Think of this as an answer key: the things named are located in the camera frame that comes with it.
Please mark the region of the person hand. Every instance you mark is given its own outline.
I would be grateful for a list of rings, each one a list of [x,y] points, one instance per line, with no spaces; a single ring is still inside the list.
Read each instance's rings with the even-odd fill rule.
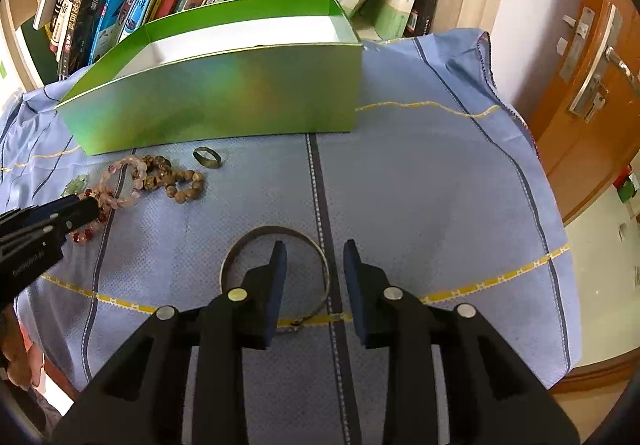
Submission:
[[[44,355],[36,343],[24,338],[12,306],[1,312],[1,354],[8,361],[6,375],[13,384],[23,390],[40,386]]]

